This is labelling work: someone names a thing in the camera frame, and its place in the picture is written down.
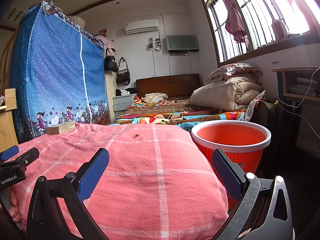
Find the fabric wardrobe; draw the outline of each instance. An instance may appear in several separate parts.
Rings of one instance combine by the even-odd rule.
[[[43,1],[22,18],[10,87],[17,93],[20,142],[58,123],[110,123],[102,46],[53,4]]]

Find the hand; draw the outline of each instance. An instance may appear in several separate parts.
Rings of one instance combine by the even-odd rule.
[[[21,217],[19,215],[18,198],[12,190],[10,190],[10,202],[11,207],[9,209],[9,214],[11,215],[14,222],[20,222]]]

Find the window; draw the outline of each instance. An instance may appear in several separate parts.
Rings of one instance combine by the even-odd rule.
[[[225,29],[228,11],[224,0],[204,0],[212,23],[220,63],[280,40],[295,39],[311,33],[318,37],[316,31],[311,29],[314,23],[320,23],[320,9],[314,0],[235,1],[248,35],[246,42],[242,43],[234,41],[233,35]],[[279,25],[284,28],[284,36],[279,38],[275,34],[276,25],[278,28]]]

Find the orange bucket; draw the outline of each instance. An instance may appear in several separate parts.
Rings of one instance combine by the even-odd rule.
[[[195,125],[191,130],[193,141],[211,163],[213,150],[221,148],[244,172],[255,173],[263,149],[271,141],[270,131],[255,123],[217,120]]]

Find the pink checkered sheet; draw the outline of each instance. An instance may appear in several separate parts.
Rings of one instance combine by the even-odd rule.
[[[100,147],[109,151],[110,162],[84,205],[111,240],[211,239],[228,218],[225,188],[179,127],[78,124],[19,145],[19,154],[32,147],[40,157],[14,187],[24,229],[36,179],[77,171]],[[71,232],[80,236],[63,201],[60,206]]]

